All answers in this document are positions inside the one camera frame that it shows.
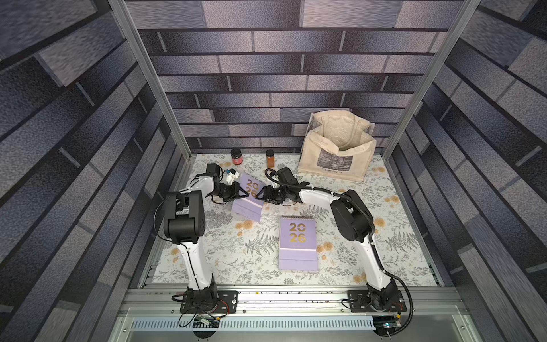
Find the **dark jar red label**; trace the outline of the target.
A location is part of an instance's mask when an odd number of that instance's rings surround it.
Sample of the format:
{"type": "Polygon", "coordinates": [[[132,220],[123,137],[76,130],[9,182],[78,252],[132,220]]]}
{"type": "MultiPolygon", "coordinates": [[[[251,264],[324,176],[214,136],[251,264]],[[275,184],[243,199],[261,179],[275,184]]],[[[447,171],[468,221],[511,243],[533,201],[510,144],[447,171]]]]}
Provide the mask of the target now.
{"type": "Polygon", "coordinates": [[[234,165],[241,165],[243,163],[242,151],[239,148],[232,149],[230,154],[234,165]]]}

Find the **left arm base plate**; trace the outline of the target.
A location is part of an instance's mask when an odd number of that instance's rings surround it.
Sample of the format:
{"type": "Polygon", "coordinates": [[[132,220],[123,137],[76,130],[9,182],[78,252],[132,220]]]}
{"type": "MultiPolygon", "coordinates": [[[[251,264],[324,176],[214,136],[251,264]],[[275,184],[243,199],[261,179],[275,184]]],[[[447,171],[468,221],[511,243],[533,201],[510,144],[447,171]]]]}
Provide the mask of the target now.
{"type": "Polygon", "coordinates": [[[208,314],[235,314],[237,311],[239,292],[217,291],[198,292],[188,289],[183,295],[174,296],[172,299],[180,302],[179,312],[181,314],[199,313],[208,314]]]}

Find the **left circuit board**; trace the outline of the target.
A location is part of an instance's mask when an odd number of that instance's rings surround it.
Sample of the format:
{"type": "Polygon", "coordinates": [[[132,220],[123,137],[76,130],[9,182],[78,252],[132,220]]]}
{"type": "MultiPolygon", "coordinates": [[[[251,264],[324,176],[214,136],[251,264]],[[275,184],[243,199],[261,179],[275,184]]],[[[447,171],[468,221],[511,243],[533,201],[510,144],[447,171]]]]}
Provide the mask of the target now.
{"type": "Polygon", "coordinates": [[[192,324],[193,329],[218,329],[220,322],[215,317],[197,316],[192,324]]]}

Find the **aluminium frame post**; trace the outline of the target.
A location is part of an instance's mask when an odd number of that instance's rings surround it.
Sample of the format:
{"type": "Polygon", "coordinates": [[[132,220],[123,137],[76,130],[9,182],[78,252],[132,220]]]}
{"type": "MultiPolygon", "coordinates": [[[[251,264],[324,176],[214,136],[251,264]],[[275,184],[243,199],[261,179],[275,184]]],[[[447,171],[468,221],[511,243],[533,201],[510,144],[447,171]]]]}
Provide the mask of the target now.
{"type": "Polygon", "coordinates": [[[431,87],[433,81],[436,79],[438,73],[443,67],[445,61],[447,60],[447,57],[450,55],[450,52],[453,50],[455,44],[457,43],[467,24],[470,22],[473,14],[475,13],[475,11],[477,11],[480,2],[480,0],[467,0],[463,2],[462,8],[456,15],[453,25],[448,30],[444,41],[441,43],[440,48],[434,55],[430,66],[424,73],[424,76],[418,85],[417,91],[412,96],[407,108],[402,114],[400,120],[397,122],[393,133],[388,139],[387,146],[384,148],[382,154],[384,161],[388,161],[390,159],[396,145],[400,142],[400,138],[405,132],[412,116],[420,107],[424,96],[431,87]]]}
{"type": "Polygon", "coordinates": [[[178,143],[182,151],[182,156],[186,161],[190,161],[192,153],[189,145],[179,127],[179,123],[168,101],[168,97],[160,83],[159,77],[152,65],[152,61],[131,18],[128,7],[122,0],[108,0],[108,4],[113,11],[113,15],[117,20],[121,31],[125,35],[129,47],[139,63],[142,73],[159,105],[160,111],[162,112],[162,115],[174,135],[175,141],[178,143]]]}

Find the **purple calendar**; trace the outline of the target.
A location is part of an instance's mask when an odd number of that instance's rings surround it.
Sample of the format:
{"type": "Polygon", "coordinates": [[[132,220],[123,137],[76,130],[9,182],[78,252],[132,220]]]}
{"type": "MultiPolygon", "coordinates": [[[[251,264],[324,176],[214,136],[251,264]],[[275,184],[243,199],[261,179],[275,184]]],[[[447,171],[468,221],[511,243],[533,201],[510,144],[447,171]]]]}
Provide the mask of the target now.
{"type": "Polygon", "coordinates": [[[249,196],[233,201],[232,212],[235,212],[246,219],[259,222],[262,217],[264,201],[256,199],[256,196],[263,189],[264,183],[243,172],[239,177],[239,185],[245,192],[249,193],[249,196]]]}
{"type": "Polygon", "coordinates": [[[316,247],[316,222],[312,217],[280,218],[279,269],[317,272],[316,247]]]}

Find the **amber spice bottle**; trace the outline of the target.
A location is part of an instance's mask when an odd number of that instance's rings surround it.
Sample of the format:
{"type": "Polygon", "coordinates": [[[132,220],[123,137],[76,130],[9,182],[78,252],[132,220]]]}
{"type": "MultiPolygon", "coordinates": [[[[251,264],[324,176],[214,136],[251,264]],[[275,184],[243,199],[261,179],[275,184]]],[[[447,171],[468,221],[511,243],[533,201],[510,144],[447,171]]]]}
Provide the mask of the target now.
{"type": "Polygon", "coordinates": [[[275,167],[275,155],[272,149],[268,149],[266,151],[266,165],[267,165],[267,168],[275,167]]]}

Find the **beige canvas tote bag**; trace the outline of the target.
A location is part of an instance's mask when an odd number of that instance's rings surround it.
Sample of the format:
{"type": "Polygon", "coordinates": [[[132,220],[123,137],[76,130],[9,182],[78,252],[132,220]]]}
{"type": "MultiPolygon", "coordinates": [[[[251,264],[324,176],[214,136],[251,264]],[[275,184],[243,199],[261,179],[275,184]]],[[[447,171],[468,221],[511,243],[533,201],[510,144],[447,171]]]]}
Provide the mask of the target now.
{"type": "Polygon", "coordinates": [[[365,179],[375,154],[375,124],[350,111],[313,113],[301,149],[298,171],[354,182],[365,179]]]}

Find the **circuit board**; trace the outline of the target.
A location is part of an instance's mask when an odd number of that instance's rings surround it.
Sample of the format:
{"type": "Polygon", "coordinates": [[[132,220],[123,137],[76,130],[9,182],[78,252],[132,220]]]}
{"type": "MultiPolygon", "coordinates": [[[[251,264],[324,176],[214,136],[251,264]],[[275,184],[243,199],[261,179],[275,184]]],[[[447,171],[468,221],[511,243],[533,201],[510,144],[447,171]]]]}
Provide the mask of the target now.
{"type": "Polygon", "coordinates": [[[218,329],[220,322],[215,317],[197,316],[192,324],[193,329],[218,329]]]}
{"type": "Polygon", "coordinates": [[[396,316],[373,316],[374,332],[380,337],[391,337],[401,328],[400,319],[396,316]]]}

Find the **right circuit board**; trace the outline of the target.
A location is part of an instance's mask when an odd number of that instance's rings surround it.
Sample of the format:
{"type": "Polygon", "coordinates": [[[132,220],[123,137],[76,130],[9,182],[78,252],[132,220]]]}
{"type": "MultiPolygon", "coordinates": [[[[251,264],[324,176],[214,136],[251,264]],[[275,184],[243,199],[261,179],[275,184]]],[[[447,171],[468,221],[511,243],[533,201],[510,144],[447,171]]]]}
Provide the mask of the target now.
{"type": "Polygon", "coordinates": [[[396,316],[373,316],[374,332],[380,337],[391,337],[401,328],[400,319],[396,316]]]}

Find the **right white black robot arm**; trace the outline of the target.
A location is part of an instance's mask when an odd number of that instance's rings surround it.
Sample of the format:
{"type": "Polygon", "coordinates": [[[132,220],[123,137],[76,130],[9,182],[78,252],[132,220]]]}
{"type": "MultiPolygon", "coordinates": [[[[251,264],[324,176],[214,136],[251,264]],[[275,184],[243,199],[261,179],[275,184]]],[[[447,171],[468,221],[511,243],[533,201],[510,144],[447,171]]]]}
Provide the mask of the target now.
{"type": "Polygon", "coordinates": [[[354,244],[365,271],[368,307],[376,312],[414,313],[413,300],[407,285],[400,277],[390,273],[382,263],[375,243],[373,215],[356,191],[340,193],[314,187],[309,182],[298,181],[289,168],[267,168],[264,174],[271,184],[257,194],[258,200],[275,205],[282,205],[290,200],[332,212],[338,232],[354,244]]]}

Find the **left aluminium frame post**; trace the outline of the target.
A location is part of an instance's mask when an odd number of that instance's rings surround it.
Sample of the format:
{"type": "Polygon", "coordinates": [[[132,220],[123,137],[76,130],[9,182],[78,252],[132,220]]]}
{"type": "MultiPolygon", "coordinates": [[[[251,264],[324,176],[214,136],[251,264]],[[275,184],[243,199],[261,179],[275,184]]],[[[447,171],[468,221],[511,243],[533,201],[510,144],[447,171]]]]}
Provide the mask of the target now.
{"type": "Polygon", "coordinates": [[[179,127],[179,123],[168,101],[168,97],[160,83],[159,77],[152,65],[152,61],[131,18],[128,7],[122,0],[108,0],[108,4],[113,11],[113,15],[117,20],[121,31],[125,35],[129,47],[139,63],[142,73],[159,105],[160,111],[162,112],[162,115],[174,135],[175,141],[178,143],[182,151],[182,156],[186,161],[190,161],[192,153],[189,145],[179,127]]]}

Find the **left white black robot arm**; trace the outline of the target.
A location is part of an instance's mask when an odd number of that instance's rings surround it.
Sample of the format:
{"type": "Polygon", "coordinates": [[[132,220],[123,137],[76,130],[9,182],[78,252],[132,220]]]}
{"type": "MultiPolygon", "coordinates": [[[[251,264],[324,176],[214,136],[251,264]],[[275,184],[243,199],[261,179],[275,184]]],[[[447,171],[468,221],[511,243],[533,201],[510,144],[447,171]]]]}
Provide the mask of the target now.
{"type": "Polygon", "coordinates": [[[158,206],[164,210],[164,233],[160,238],[179,249],[189,277],[185,292],[172,297],[174,302],[181,303],[183,314],[191,311],[219,313],[221,316],[236,313],[239,292],[217,289],[203,246],[206,229],[204,201],[217,197],[226,205],[249,196],[237,181],[225,183],[222,178],[222,168],[210,163],[187,188],[168,192],[158,206]]]}

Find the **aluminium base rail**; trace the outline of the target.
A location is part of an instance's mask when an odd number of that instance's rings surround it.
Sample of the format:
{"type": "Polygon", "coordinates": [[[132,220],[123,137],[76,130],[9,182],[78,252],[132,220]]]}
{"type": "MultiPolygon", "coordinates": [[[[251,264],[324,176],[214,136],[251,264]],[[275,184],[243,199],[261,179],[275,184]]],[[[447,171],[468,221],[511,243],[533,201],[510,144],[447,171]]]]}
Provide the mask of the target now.
{"type": "Polygon", "coordinates": [[[111,341],[479,341],[480,334],[452,287],[413,287],[414,313],[352,313],[348,290],[356,286],[222,286],[237,291],[236,313],[180,313],[176,286],[130,290],[111,341]],[[215,317],[218,329],[193,329],[197,316],[215,317]],[[391,337],[375,334],[373,316],[396,316],[391,337]]]}

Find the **right aluminium frame post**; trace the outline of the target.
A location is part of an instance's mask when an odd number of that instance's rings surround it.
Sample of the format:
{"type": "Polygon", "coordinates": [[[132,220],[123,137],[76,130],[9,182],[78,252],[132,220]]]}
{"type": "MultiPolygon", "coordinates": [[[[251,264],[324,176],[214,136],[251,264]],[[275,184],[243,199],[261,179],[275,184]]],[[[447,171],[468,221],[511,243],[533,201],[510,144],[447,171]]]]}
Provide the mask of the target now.
{"type": "Polygon", "coordinates": [[[453,25],[448,30],[444,41],[441,43],[440,48],[434,55],[430,66],[424,73],[424,76],[418,85],[417,91],[412,96],[407,108],[402,114],[400,120],[397,122],[393,133],[388,139],[387,146],[384,148],[382,154],[384,161],[388,161],[390,159],[396,145],[400,142],[400,138],[405,132],[412,116],[420,107],[424,96],[431,87],[433,81],[436,79],[438,73],[443,67],[445,61],[447,60],[447,57],[450,55],[450,52],[453,50],[455,44],[457,43],[467,24],[470,22],[473,14],[475,13],[475,11],[477,11],[480,2],[480,0],[467,0],[463,2],[462,8],[456,15],[453,25]]]}

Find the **floral patterned table mat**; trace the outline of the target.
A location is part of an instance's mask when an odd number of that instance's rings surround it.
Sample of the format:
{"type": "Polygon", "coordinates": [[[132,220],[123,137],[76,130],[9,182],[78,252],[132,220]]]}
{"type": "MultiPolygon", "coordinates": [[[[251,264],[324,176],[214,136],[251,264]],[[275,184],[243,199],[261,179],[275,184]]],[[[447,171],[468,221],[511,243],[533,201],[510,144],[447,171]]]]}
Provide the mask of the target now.
{"type": "MultiPolygon", "coordinates": [[[[363,182],[309,174],[300,175],[300,179],[335,192],[358,192],[373,215],[375,241],[384,267],[408,286],[436,284],[380,156],[371,160],[363,182]]],[[[208,200],[205,214],[206,261],[218,284],[350,286],[366,282],[356,248],[339,234],[327,209],[293,202],[267,204],[261,220],[255,222],[235,214],[230,205],[208,200]],[[279,220],[283,215],[315,219],[316,272],[279,268],[279,220]]]]}

